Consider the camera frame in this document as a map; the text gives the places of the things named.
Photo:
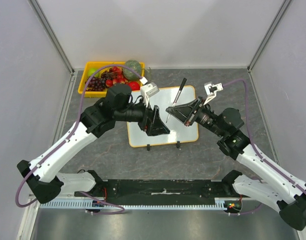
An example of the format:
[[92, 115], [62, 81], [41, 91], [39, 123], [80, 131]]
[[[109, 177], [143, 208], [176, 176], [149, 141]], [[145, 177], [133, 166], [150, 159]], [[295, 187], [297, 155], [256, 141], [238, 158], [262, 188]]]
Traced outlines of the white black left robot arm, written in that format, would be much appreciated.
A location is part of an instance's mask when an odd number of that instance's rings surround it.
[[69, 131], [50, 149], [31, 161], [22, 160], [17, 168], [39, 203], [47, 203], [58, 195], [85, 192], [99, 196], [103, 180], [93, 170], [84, 173], [60, 173], [62, 167], [84, 147], [113, 129], [116, 122], [136, 122], [148, 136], [167, 135], [170, 130], [162, 122], [157, 105], [149, 98], [159, 89], [154, 83], [141, 87], [140, 100], [132, 102], [130, 86], [118, 83], [106, 96], [86, 108]]

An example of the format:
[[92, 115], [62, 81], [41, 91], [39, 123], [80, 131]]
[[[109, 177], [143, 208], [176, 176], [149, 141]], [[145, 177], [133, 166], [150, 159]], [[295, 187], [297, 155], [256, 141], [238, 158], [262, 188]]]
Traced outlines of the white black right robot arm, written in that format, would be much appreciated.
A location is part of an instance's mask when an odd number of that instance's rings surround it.
[[306, 227], [306, 182], [271, 160], [240, 130], [244, 122], [239, 110], [229, 107], [216, 115], [199, 97], [166, 111], [185, 126], [198, 123], [220, 137], [217, 145], [221, 152], [263, 180], [254, 182], [233, 171], [221, 185], [224, 195], [246, 195], [274, 209], [292, 228], [302, 231]]

